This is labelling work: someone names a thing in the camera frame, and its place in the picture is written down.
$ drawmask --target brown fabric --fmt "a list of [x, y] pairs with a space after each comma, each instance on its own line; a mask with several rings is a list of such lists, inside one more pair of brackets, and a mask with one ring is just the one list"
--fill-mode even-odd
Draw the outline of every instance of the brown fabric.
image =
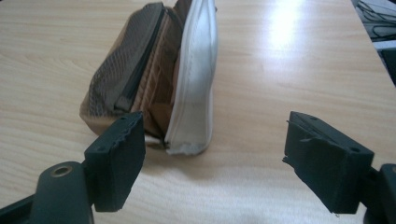
[[[164, 138], [172, 115], [178, 51], [190, 5], [191, 0], [179, 0], [174, 8], [165, 9], [130, 108], [132, 112], [144, 112], [145, 131], [155, 137]], [[95, 133], [101, 134], [125, 113], [115, 108], [115, 102], [121, 100], [128, 73], [141, 63], [142, 49], [147, 48], [149, 35], [155, 34], [152, 27], [157, 16], [158, 4], [149, 4], [136, 11], [93, 76], [80, 107], [80, 116]]]
[[171, 19], [168, 11], [163, 17], [157, 42], [131, 108], [132, 112], [143, 111], [146, 131], [153, 136], [164, 137], [169, 125], [170, 116], [166, 114], [172, 111], [171, 98], [176, 89], [173, 74], [181, 36], [181, 28]]

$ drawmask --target fabric pouch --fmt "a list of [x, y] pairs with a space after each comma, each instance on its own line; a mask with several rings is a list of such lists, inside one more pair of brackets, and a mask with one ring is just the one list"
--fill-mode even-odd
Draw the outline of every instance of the fabric pouch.
[[214, 0], [148, 4], [125, 23], [79, 114], [101, 134], [123, 114], [142, 111], [148, 145], [198, 154], [212, 135], [217, 51]]

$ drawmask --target zipper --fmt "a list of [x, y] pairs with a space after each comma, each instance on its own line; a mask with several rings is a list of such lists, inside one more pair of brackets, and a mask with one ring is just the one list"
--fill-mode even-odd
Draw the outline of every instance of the zipper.
[[140, 79], [143, 76], [147, 63], [149, 61], [149, 56], [152, 51], [152, 47], [157, 39], [158, 32], [160, 30], [161, 23], [163, 21], [163, 14], [165, 12], [165, 7], [163, 6], [161, 9], [160, 16], [155, 24], [155, 28], [153, 34], [148, 42], [148, 45], [140, 58], [136, 68], [129, 76], [127, 83], [125, 84], [124, 89], [121, 92], [119, 99], [114, 104], [115, 109], [122, 110], [124, 112], [130, 112], [132, 104], [134, 102], [134, 98], [137, 95], [137, 90], [140, 84]]

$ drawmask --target pencil case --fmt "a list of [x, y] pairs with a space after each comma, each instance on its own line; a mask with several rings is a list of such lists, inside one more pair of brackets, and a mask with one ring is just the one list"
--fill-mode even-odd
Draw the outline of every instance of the pencil case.
[[142, 111], [148, 146], [196, 155], [212, 136], [217, 52], [214, 0], [147, 4], [125, 23], [79, 114], [101, 134], [122, 115]]

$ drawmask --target table surface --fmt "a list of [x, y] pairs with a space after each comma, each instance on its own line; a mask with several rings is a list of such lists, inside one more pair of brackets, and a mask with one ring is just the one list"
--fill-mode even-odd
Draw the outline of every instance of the table surface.
[[[149, 1], [0, 2], [0, 207], [96, 138], [79, 105], [128, 16]], [[175, 1], [164, 1], [172, 6]], [[290, 111], [396, 162], [396, 90], [349, 0], [217, 0], [213, 139], [197, 157], [148, 148], [118, 213], [96, 223], [361, 223], [331, 214], [281, 160]]]

